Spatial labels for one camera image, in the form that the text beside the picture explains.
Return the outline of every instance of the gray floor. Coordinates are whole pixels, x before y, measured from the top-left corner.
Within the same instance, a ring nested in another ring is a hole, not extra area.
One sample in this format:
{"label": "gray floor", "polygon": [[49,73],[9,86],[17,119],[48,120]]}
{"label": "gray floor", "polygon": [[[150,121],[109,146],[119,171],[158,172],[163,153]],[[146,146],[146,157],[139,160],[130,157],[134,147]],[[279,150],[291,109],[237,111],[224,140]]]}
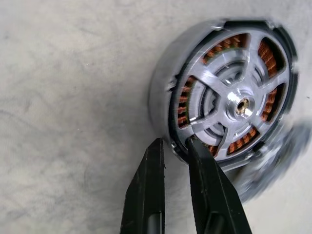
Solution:
{"label": "gray floor", "polygon": [[[292,120],[312,116],[308,0],[1,0],[0,233],[118,233],[126,188],[156,137],[151,73],[183,30],[271,16],[297,44]],[[195,233],[188,170],[166,150],[166,230]],[[308,154],[245,205],[255,234],[312,233]]]}

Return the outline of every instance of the concrete surface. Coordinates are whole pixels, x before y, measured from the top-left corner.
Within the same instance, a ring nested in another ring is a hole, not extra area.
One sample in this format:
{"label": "concrete surface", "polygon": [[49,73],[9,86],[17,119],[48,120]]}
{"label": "concrete surface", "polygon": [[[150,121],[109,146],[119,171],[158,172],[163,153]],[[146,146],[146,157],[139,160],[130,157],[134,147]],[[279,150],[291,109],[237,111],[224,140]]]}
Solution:
{"label": "concrete surface", "polygon": [[[151,73],[182,31],[271,16],[298,47],[292,120],[312,116],[308,0],[1,0],[0,233],[119,232],[126,188],[156,137]],[[195,233],[188,170],[166,150],[166,233]],[[245,205],[255,234],[312,233],[308,154]]]}

